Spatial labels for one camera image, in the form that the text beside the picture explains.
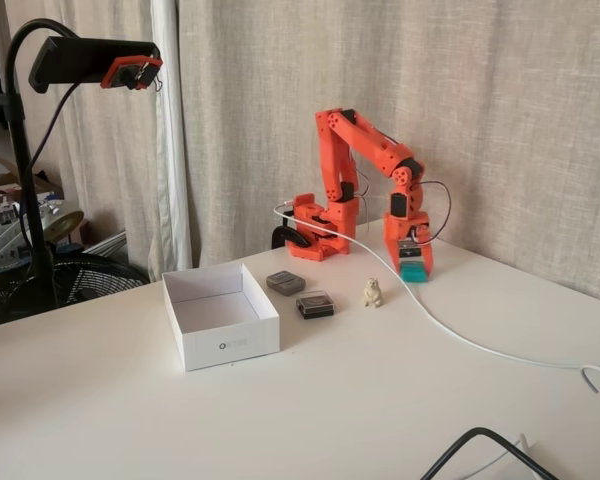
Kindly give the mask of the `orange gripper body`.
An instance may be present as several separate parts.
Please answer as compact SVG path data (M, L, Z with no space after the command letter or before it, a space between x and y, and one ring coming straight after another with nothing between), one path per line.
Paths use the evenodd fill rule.
M416 212L406 217L386 213L383 226L384 240L387 244L412 238L415 238L418 244L431 241L430 219L425 212Z

